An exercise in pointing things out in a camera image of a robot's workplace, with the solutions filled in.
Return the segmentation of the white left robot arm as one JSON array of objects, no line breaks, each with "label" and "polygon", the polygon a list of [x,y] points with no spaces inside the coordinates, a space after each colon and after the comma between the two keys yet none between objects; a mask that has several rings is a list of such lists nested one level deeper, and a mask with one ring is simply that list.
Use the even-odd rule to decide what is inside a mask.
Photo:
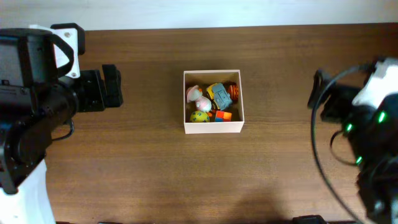
[{"label": "white left robot arm", "polygon": [[104,111],[123,104],[121,73],[113,64],[63,76],[45,84],[37,109],[1,115],[1,223],[55,223],[46,186],[46,150],[52,131],[75,128],[76,113]]}]

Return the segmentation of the white duck pink hat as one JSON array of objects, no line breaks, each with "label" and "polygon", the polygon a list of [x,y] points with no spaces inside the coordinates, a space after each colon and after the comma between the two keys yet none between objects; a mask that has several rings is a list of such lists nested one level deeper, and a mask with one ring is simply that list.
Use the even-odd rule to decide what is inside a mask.
[{"label": "white duck pink hat", "polygon": [[187,89],[186,102],[194,103],[196,109],[202,112],[209,113],[212,109],[211,101],[203,95],[203,91],[198,85]]}]

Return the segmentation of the yellow ball blue letters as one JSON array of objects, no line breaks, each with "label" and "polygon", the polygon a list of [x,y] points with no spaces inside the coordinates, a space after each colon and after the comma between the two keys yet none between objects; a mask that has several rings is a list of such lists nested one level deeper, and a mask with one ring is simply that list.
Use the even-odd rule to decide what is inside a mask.
[{"label": "yellow ball blue letters", "polygon": [[208,113],[203,111],[194,111],[190,115],[190,122],[191,123],[208,123],[210,121],[210,117]]}]

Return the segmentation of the grey yellow toy truck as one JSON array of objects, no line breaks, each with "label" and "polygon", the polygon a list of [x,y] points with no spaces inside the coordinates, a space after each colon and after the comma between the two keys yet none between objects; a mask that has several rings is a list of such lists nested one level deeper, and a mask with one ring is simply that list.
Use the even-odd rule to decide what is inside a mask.
[{"label": "grey yellow toy truck", "polygon": [[214,110],[224,111],[233,103],[230,94],[222,83],[214,83],[206,89],[206,94],[212,102]]}]

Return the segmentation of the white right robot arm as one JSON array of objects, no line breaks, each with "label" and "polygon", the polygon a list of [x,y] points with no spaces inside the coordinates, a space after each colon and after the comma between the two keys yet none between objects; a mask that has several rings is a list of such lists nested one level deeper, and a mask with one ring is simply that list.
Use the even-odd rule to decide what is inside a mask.
[{"label": "white right robot arm", "polygon": [[321,165],[316,139],[316,115],[338,123],[332,136],[347,138],[354,161],[341,163],[358,167],[356,181],[367,217],[374,223],[397,223],[397,81],[393,66],[360,65],[335,77],[322,70],[314,75],[308,100],[311,109],[310,140],[313,158],[328,190],[358,223],[360,218],[344,203]]}]

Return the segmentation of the colourful puzzle cube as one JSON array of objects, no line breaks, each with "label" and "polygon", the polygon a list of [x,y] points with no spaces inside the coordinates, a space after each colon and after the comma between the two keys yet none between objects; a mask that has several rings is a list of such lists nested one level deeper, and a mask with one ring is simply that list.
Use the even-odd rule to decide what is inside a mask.
[{"label": "colourful puzzle cube", "polygon": [[230,122],[232,114],[225,111],[216,111],[215,122]]}]

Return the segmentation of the orange round spinner toy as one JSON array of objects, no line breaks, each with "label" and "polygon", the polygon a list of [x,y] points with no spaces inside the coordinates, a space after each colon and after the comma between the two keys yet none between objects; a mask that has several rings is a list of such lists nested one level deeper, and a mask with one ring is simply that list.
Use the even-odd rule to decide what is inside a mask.
[{"label": "orange round spinner toy", "polygon": [[237,85],[230,85],[228,87],[227,92],[229,93],[230,98],[233,101],[238,101],[238,99],[239,99],[239,87]]}]

